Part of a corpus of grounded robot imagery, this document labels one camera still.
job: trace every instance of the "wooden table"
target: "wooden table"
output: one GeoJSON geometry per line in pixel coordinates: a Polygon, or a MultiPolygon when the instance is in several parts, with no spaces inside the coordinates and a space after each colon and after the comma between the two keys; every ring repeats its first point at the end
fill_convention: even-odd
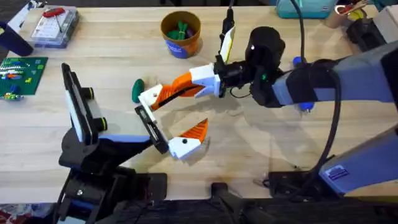
{"type": "MultiPolygon", "coordinates": [[[[71,126],[62,62],[70,64],[83,86],[94,88],[103,111],[134,114],[137,105],[131,101],[131,87],[136,79],[143,78],[147,86],[171,83],[189,68],[215,61],[226,14],[221,7],[78,10],[81,21],[67,49],[35,49],[32,55],[49,57],[36,95],[18,103],[0,101],[0,203],[54,202],[58,197],[68,172],[58,165],[60,144],[71,126]],[[202,47],[188,60],[171,56],[160,33],[162,18],[176,10],[194,12],[202,22],[202,47]]],[[[289,69],[300,52],[299,22],[278,18],[274,7],[236,7],[234,12],[237,31],[230,61],[244,59],[253,28],[271,26],[286,43],[281,67],[289,69]]],[[[29,13],[22,36],[30,36],[41,13],[41,9],[29,13]]],[[[305,56],[310,62],[353,53],[339,29],[305,20],[305,31],[305,56]]],[[[333,103],[317,103],[310,115],[301,116],[293,106],[267,109],[251,98],[177,99],[157,112],[159,121],[167,133],[176,135],[208,117],[205,146],[184,161],[161,155],[152,147],[124,165],[139,172],[167,173],[169,199],[207,198],[215,181],[227,182],[243,197],[269,197],[268,190],[252,180],[269,170],[311,168],[325,145],[332,109],[333,103]]],[[[397,118],[393,104],[344,102],[333,153],[347,151],[386,130],[397,118]]],[[[389,182],[349,195],[398,195],[397,186],[389,182]]]]}

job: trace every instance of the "teal object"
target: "teal object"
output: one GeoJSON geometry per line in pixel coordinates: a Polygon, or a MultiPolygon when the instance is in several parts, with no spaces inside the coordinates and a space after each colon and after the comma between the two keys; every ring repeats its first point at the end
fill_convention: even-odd
{"type": "Polygon", "coordinates": [[[135,103],[139,103],[138,96],[144,91],[144,81],[137,79],[132,87],[131,100],[135,103]]]}
{"type": "MultiPolygon", "coordinates": [[[[334,10],[337,0],[294,0],[299,6],[304,19],[324,19],[334,10]]],[[[277,0],[278,16],[284,19],[298,18],[290,0],[277,0]]]]}

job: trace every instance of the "plastic box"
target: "plastic box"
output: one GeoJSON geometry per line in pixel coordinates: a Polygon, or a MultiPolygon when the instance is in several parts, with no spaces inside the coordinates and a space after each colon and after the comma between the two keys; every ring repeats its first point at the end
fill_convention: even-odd
{"type": "Polygon", "coordinates": [[[73,6],[45,6],[44,11],[56,7],[62,7],[65,12],[57,17],[45,18],[42,16],[40,18],[30,36],[30,42],[35,47],[58,49],[67,47],[73,31],[79,22],[79,13],[77,8],[73,6]]]}
{"type": "MultiPolygon", "coordinates": [[[[303,18],[324,19],[329,16],[337,0],[294,0],[301,9],[303,18]]],[[[276,9],[278,16],[284,19],[298,18],[290,0],[277,0],[276,9]]]]}

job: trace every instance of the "blue label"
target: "blue label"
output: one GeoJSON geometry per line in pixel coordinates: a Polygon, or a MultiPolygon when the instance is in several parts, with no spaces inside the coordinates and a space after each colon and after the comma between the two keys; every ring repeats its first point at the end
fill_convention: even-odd
{"type": "Polygon", "coordinates": [[[174,57],[177,57],[177,58],[187,58],[188,57],[187,51],[185,49],[183,49],[182,47],[178,46],[178,44],[175,44],[169,40],[166,40],[166,44],[169,47],[169,50],[171,51],[171,53],[174,55],[174,57]]]}
{"type": "Polygon", "coordinates": [[[325,171],[325,173],[330,180],[337,180],[349,174],[349,172],[341,165],[337,165],[331,169],[328,169],[325,171]]]}

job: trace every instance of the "wire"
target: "wire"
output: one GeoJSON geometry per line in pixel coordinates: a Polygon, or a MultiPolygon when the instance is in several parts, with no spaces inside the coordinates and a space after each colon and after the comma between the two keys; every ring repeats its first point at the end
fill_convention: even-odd
{"type": "Polygon", "coordinates": [[[293,194],[289,195],[289,200],[306,192],[309,189],[309,187],[317,177],[322,165],[327,161],[329,152],[331,150],[331,146],[333,145],[333,141],[335,140],[336,137],[338,122],[340,120],[340,111],[341,111],[341,83],[338,74],[333,69],[329,69],[328,71],[329,75],[332,77],[335,83],[335,108],[333,110],[333,118],[331,121],[328,140],[326,141],[326,145],[322,152],[322,155],[320,156],[315,167],[310,171],[308,178],[306,179],[306,181],[304,182],[304,184],[300,189],[298,189],[293,194]]]}
{"type": "Polygon", "coordinates": [[[232,6],[234,5],[235,0],[230,0],[229,1],[229,8],[232,9],[232,6]]]}
{"type": "Polygon", "coordinates": [[[141,208],[141,210],[140,210],[140,212],[139,212],[139,214],[138,214],[138,216],[137,216],[136,221],[134,222],[134,224],[137,224],[137,223],[138,223],[139,219],[140,219],[141,216],[144,214],[144,211],[146,211],[146,210],[148,209],[149,203],[147,203],[145,207],[141,207],[141,206],[139,206],[137,203],[136,203],[136,206],[139,207],[139,208],[141,208]]]}
{"type": "Polygon", "coordinates": [[[231,96],[233,98],[242,99],[242,98],[245,98],[245,97],[248,97],[248,96],[251,95],[251,93],[249,93],[249,94],[243,95],[243,96],[236,96],[235,94],[232,93],[233,88],[236,88],[236,87],[232,87],[232,88],[229,89],[229,94],[231,94],[231,96]]]}
{"type": "Polygon", "coordinates": [[[298,19],[300,21],[300,33],[301,33],[301,49],[300,49],[300,57],[303,63],[306,63],[307,60],[305,59],[304,56],[304,49],[305,49],[305,32],[304,32],[304,20],[303,20],[303,15],[301,13],[301,10],[295,0],[290,0],[292,2],[294,9],[296,10],[298,14],[298,19]]]}
{"type": "Polygon", "coordinates": [[[60,195],[58,196],[57,203],[54,206],[54,211],[53,211],[53,214],[52,214],[52,224],[56,224],[58,222],[58,209],[60,207],[63,195],[65,194],[65,189],[66,189],[66,187],[68,185],[68,182],[69,182],[69,179],[70,179],[71,176],[72,176],[72,169],[69,170],[68,177],[65,180],[65,183],[63,183],[60,195]]]}

